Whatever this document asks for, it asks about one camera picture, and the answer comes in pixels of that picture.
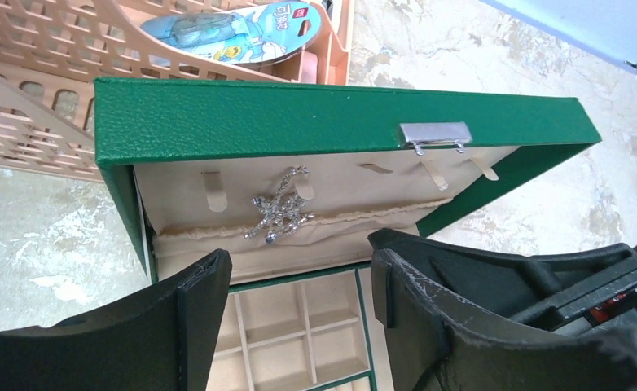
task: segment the blue packaging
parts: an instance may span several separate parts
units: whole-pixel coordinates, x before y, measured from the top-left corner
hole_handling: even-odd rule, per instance
[[[169,15],[148,20],[141,28],[193,55],[229,64],[256,64],[287,58],[310,43],[321,29],[321,15],[306,2],[276,2],[233,11]]]

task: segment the beige fabric lining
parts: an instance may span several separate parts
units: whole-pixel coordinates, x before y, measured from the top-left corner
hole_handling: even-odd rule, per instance
[[[492,167],[515,149],[429,150],[424,157],[391,151],[197,160],[136,165],[134,171],[148,219],[159,233],[153,244],[160,278],[224,248],[232,256],[233,283],[239,283],[369,259],[370,233],[384,227],[416,233],[420,219],[481,177],[472,158]],[[446,180],[445,190],[422,159]],[[298,165],[311,171],[315,197],[305,209],[317,217],[272,245],[265,244],[264,233],[245,239],[244,232],[261,218],[251,199],[272,195],[288,168]],[[220,173],[228,201],[221,213],[207,204],[203,173],[213,172]]]

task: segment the metal clasp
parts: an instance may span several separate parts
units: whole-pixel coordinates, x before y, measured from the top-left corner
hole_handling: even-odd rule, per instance
[[[465,153],[465,145],[472,142],[472,134],[464,122],[431,122],[400,124],[400,148],[414,148],[423,156],[422,147],[452,145]]]

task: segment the white wall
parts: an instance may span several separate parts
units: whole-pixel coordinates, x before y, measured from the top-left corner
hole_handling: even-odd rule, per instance
[[[620,68],[637,72],[637,0],[482,0]]]
[[[624,67],[637,63],[637,0],[482,0]]]

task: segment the red label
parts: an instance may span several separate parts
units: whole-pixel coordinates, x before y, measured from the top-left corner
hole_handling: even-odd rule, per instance
[[[294,15],[292,16],[293,19],[296,18],[303,18],[306,16],[306,14],[309,12],[309,8],[300,8],[298,10],[295,11]]]

